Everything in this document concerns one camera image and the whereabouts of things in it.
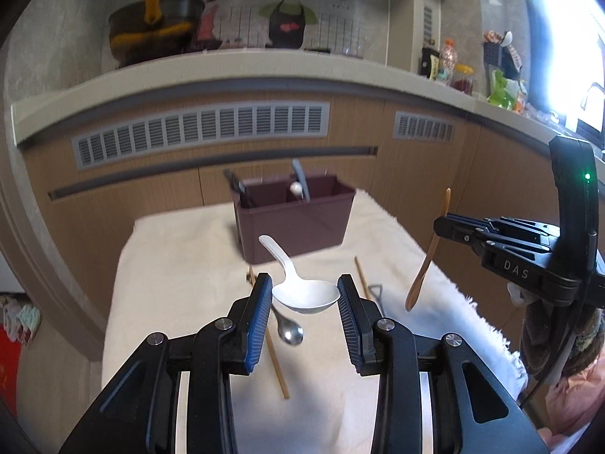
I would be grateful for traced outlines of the gloved right hand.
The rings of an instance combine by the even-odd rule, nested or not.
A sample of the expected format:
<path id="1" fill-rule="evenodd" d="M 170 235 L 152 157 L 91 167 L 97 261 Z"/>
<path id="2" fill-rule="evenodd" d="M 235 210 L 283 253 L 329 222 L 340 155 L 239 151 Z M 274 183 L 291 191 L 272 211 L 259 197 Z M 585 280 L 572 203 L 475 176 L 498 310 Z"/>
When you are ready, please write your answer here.
<path id="1" fill-rule="evenodd" d="M 524 308 L 521 359 L 536 380 L 552 383 L 589 367 L 604 344 L 604 312 L 592 305 L 551 305 L 510 282 L 511 301 Z"/>

